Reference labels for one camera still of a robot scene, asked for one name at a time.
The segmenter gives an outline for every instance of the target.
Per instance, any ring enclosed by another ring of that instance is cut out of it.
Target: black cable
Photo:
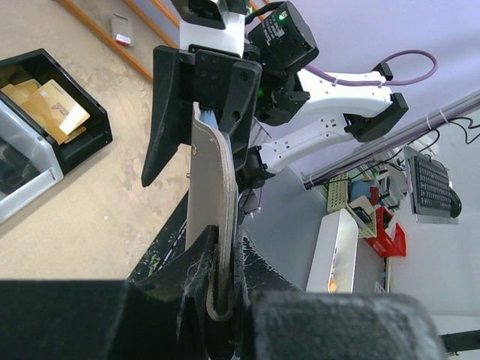
[[[381,160],[379,161],[378,163],[376,163],[375,165],[372,165],[370,167],[368,167],[367,169],[365,170],[362,170],[361,172],[359,172],[357,175],[353,176],[352,178],[342,178],[341,180],[334,180],[334,181],[329,181],[329,180],[326,180],[326,181],[323,181],[319,184],[315,184],[315,186],[320,186],[320,185],[325,185],[325,184],[331,184],[331,183],[335,183],[335,182],[347,182],[349,180],[353,180],[355,178],[358,178],[361,174],[364,174],[366,173],[368,170],[371,170],[373,169],[374,167],[378,167],[379,165],[382,165],[382,164],[390,164],[392,165],[391,163],[389,163],[389,161],[393,158],[396,158],[398,156],[398,154],[400,154],[402,151],[404,150],[404,148],[401,148],[399,151],[397,151],[395,154],[393,154],[391,157],[389,157],[388,159],[386,160]]]
[[[440,132],[437,129],[433,129],[432,131],[436,132],[436,139],[430,145],[425,146],[422,150],[419,150],[418,152],[423,152],[424,150],[427,150],[427,149],[431,148],[433,145],[435,145],[437,143],[438,140],[440,140]]]
[[[465,134],[465,143],[467,145],[470,145],[471,143],[473,143],[475,140],[477,140],[479,137],[480,137],[480,134],[478,134],[477,136],[475,136],[473,139],[471,139],[470,141],[468,141],[468,132],[467,132],[467,129],[462,125],[462,124],[458,124],[457,122],[455,122],[455,120],[468,120],[469,121],[469,125],[467,127],[468,130],[473,130],[473,129],[476,129],[476,128],[480,128],[480,124],[478,125],[473,125],[473,120],[471,118],[467,118],[467,117],[459,117],[459,118],[453,118],[451,119],[449,122],[450,124],[453,124],[453,125],[457,125],[460,129],[462,129],[463,133]]]
[[[265,5],[264,7],[258,9],[257,11],[254,11],[247,17],[245,17],[245,25],[250,24],[256,17],[259,17],[260,15],[263,15],[264,13],[268,13],[269,11],[276,10],[282,5],[285,1],[276,1],[276,2],[271,2],[270,4]]]

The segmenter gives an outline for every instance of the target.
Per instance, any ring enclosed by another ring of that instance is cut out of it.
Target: electronic device
[[[417,155],[409,161],[411,164],[413,162],[415,169],[412,174],[415,182],[415,213],[449,218],[452,205],[446,169],[423,155]]]
[[[458,218],[458,216],[460,216],[460,213],[462,212],[462,202],[458,194],[451,187],[450,187],[450,204],[451,204],[450,216],[452,218]]]

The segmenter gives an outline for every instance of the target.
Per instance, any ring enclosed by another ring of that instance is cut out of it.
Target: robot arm
[[[330,73],[330,75],[351,81],[386,81],[386,78],[377,71],[365,74]],[[351,133],[345,131],[348,126],[347,120],[338,114],[374,118],[393,104],[392,90],[386,86],[333,85],[307,70],[299,71],[298,78],[302,88],[310,93],[310,100],[298,111],[296,117],[311,114],[336,115],[326,115],[281,139],[262,144],[259,155],[271,174],[280,172],[292,162],[309,154],[354,139]]]

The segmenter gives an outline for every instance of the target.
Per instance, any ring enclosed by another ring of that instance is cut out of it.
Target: computer keyboard
[[[415,212],[421,215],[450,216],[449,174],[423,156],[413,158],[415,168]]]

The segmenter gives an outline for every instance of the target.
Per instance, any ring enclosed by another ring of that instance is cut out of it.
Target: red container
[[[392,218],[386,208],[381,207],[376,210],[376,238],[367,238],[367,243],[381,257],[405,257],[407,255],[405,232],[397,223],[394,238],[391,238],[383,226],[383,215],[385,213]]]

